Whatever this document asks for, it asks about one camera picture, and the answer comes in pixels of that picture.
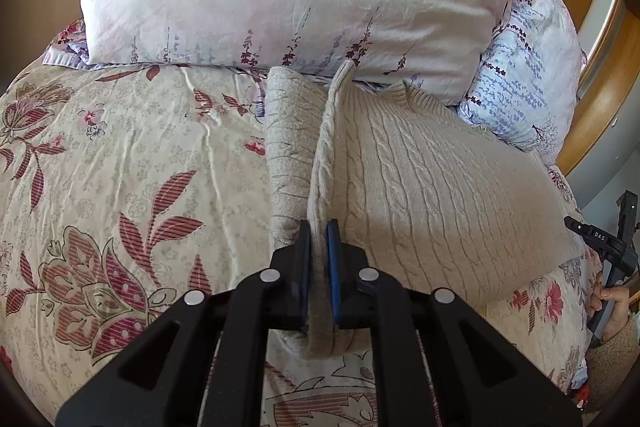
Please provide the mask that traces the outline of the person's right hand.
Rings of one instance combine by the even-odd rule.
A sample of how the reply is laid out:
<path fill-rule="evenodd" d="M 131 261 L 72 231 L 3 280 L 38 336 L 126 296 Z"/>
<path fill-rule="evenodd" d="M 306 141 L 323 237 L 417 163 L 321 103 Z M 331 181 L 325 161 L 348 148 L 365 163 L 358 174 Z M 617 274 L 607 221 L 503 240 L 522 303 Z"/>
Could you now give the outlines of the person's right hand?
<path fill-rule="evenodd" d="M 617 337 L 631 344 L 631 349 L 638 350 L 639 334 L 634 309 L 639 306 L 639 279 L 633 277 L 630 283 L 604 286 L 603 271 L 596 276 L 592 293 L 588 301 L 588 317 L 593 319 L 597 312 L 602 312 L 599 329 L 600 336 L 592 334 L 593 346 L 603 346 Z"/>

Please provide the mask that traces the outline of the beige fuzzy sleeve forearm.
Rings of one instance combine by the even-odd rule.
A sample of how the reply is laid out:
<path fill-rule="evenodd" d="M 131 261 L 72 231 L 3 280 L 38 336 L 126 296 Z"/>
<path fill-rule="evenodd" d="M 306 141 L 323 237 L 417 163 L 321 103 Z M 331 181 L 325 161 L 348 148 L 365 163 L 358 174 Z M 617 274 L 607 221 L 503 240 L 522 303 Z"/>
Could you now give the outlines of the beige fuzzy sleeve forearm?
<path fill-rule="evenodd" d="M 637 325 L 628 315 L 625 326 L 597 348 L 587 351 L 588 402 L 586 414 L 597 413 L 623 384 L 639 354 Z"/>

